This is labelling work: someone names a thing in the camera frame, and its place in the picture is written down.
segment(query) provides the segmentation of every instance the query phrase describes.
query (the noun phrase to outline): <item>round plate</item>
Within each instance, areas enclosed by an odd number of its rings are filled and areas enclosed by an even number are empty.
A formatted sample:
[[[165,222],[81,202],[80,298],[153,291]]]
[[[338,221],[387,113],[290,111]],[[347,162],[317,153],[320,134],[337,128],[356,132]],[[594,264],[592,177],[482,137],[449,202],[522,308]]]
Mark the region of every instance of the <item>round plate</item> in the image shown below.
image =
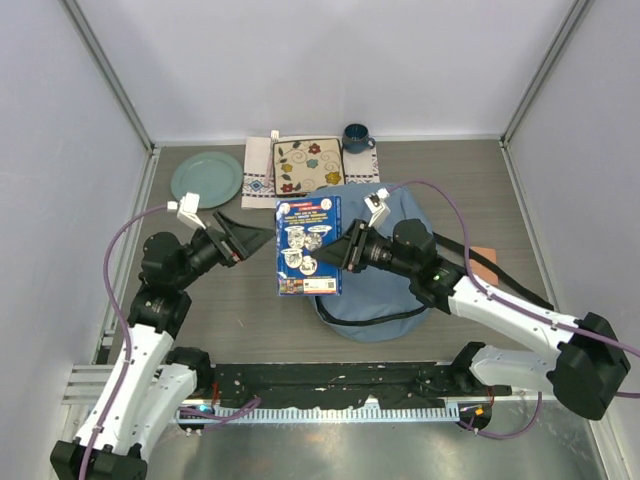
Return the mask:
[[[199,208],[228,202],[242,187],[242,167],[231,155],[204,152],[183,162],[171,179],[171,193],[180,200],[187,192],[200,195]]]

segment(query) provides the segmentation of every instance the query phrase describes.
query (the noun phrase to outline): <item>gray wood tabletop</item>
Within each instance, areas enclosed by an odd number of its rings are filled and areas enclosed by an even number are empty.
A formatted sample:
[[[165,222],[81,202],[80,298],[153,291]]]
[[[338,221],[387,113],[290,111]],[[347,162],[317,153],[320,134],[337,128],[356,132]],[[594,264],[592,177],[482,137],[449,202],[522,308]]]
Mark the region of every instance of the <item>gray wood tabletop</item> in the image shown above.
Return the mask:
[[[196,153],[211,150],[227,152],[243,163],[244,146],[165,147],[148,205],[172,200],[170,182],[176,167]],[[472,244],[495,248],[502,268],[544,296],[497,141],[380,142],[378,157],[382,181],[425,178],[450,193],[465,216]],[[460,225],[448,204],[427,187],[410,188],[434,229],[462,242]],[[241,223],[273,227],[273,211],[242,210],[240,193],[221,210]],[[201,211],[201,215],[206,217],[208,212]],[[174,232],[182,242],[193,233],[167,213],[144,221],[125,294],[125,312],[139,286],[142,243],[158,231]],[[436,311],[403,338],[357,343],[323,324],[309,299],[278,297],[275,280],[274,241],[232,269],[215,267],[189,287],[193,305],[176,345],[207,350],[212,361],[225,363],[444,361],[453,359],[469,341],[523,348],[480,324]]]

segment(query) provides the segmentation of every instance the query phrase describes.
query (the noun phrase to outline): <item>blue mug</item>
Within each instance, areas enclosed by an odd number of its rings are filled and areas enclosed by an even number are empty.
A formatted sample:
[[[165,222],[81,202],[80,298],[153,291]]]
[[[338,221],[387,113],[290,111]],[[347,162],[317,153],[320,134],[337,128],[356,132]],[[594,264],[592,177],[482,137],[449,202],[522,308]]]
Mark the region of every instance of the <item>blue mug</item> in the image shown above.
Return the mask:
[[[352,123],[344,129],[342,148],[349,153],[361,153],[376,146],[376,141],[369,136],[369,129],[359,123]]]

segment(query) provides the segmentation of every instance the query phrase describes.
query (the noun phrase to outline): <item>blue book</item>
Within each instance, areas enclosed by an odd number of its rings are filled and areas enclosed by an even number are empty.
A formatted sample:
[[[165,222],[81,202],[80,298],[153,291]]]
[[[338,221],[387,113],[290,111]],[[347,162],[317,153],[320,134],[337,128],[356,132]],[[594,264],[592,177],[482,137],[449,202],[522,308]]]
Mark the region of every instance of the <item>blue book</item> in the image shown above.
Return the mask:
[[[278,295],[342,293],[342,271],[309,255],[342,234],[340,197],[280,200],[276,230]]]

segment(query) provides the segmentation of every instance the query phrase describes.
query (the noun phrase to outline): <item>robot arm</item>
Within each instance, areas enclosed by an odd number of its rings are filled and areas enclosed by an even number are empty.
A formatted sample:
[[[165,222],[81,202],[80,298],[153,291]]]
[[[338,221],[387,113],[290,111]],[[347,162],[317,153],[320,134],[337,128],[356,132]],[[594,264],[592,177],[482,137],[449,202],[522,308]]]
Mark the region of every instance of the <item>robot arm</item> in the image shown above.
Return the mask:
[[[92,446],[87,479],[145,478],[151,451],[176,410],[187,397],[213,383],[206,352],[183,347],[170,351],[191,306],[184,289],[217,264],[233,267],[246,260],[274,232],[240,225],[214,212],[219,231],[198,218],[198,200],[197,195],[187,194],[179,206],[169,206],[177,210],[182,222],[196,229],[189,243],[180,245],[169,232],[152,235],[144,243],[141,286],[127,320],[133,348],[127,375],[119,384],[126,362],[123,346],[74,441],[59,441],[54,447],[51,463],[60,480],[78,478],[96,419],[105,410],[108,414]],[[108,405],[114,390],[118,394]]]
[[[378,233],[389,209],[382,189],[365,199],[370,222],[354,220],[332,244],[312,252],[318,261],[359,273],[367,266],[410,279],[409,289],[428,307],[482,323],[528,347],[530,352],[498,350],[472,342],[454,363],[466,369],[470,386],[511,385],[553,393],[571,411],[599,420],[629,371],[618,348],[558,328],[573,328],[616,339],[607,320],[589,313],[584,319],[537,307],[479,279],[481,291],[466,271],[440,256],[436,242],[417,219],[397,223],[391,238]],[[506,300],[516,308],[492,299]],[[542,323],[527,313],[550,320]]]

